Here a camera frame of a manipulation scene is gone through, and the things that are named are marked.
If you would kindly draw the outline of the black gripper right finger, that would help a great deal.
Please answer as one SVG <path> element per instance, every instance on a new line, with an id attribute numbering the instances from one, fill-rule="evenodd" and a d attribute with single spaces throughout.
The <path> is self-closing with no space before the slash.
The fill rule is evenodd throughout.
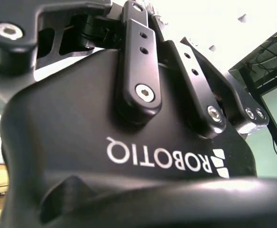
<path id="1" fill-rule="evenodd" d="M 188 122 L 203 138 L 212 139 L 231 124 L 240 134 L 268 126 L 269 116 L 236 79 L 208 60 L 196 44 L 169 34 L 169 24 L 159 15 L 150 18 L 165 58 L 180 73 L 181 98 L 188 105 Z"/>

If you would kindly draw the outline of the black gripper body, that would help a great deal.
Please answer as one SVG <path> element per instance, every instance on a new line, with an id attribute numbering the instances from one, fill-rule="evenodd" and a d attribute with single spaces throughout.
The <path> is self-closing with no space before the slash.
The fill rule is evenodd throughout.
<path id="1" fill-rule="evenodd" d="M 116 110 L 119 52 L 102 50 L 16 94 L 1 117 L 9 189 L 0 228 L 161 228 L 190 223 L 204 181 L 256 177 L 231 124 L 213 139 L 186 121 L 180 74 L 159 66 L 160 112 Z"/>

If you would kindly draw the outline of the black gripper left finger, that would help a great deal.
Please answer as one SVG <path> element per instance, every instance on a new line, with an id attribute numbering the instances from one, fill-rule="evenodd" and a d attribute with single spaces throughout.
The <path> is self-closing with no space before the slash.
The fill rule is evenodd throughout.
<path id="1" fill-rule="evenodd" d="M 122 100 L 140 110 L 143 120 L 153 117 L 161 107 L 155 33 L 147 11 L 131 0 L 123 8 L 110 0 L 0 0 L 0 113 L 33 83 L 36 69 L 91 53 L 76 41 L 92 38 L 85 30 L 64 36 L 76 16 L 94 17 L 103 27 L 123 26 Z"/>

